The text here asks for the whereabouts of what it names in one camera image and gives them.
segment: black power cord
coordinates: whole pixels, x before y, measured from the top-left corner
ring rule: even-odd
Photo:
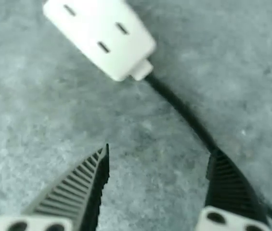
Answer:
[[[170,103],[173,108],[184,118],[188,125],[194,130],[202,143],[206,146],[211,155],[222,152],[216,144],[210,133],[201,124],[196,115],[192,112],[190,107],[184,103],[173,91],[160,80],[158,80],[153,73],[145,78],[145,81],[165,100]],[[261,196],[259,202],[263,204],[267,215],[272,219],[272,205]]]

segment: white extension cord outlet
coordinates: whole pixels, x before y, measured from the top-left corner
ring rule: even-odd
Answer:
[[[156,42],[124,0],[48,0],[46,17],[115,81],[145,78]]]

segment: black ribbed grip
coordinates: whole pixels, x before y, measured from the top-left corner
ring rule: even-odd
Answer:
[[[268,224],[265,208],[255,191],[221,150],[210,156],[207,178],[210,184],[205,206],[210,205]]]
[[[74,231],[94,231],[108,178],[107,144],[47,187],[24,214],[65,217],[72,220]]]

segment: gray carpet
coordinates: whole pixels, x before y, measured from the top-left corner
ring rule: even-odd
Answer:
[[[272,0],[130,0],[156,76],[272,202]],[[0,0],[0,215],[110,144],[99,231],[192,231],[208,152],[146,82],[104,76],[41,0]]]

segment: outlet slot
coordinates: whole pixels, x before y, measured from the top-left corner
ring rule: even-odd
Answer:
[[[75,11],[74,11],[72,8],[70,8],[68,5],[64,5],[64,8],[66,9],[66,11],[67,11],[71,16],[73,16],[73,17],[76,16]]]
[[[102,50],[105,53],[109,53],[110,52],[110,50],[106,47],[106,45],[103,42],[98,42],[97,44],[100,46],[100,48],[102,48]]]
[[[125,27],[121,23],[116,23],[116,26],[119,28],[119,30],[124,34],[128,35],[128,31],[125,29]]]

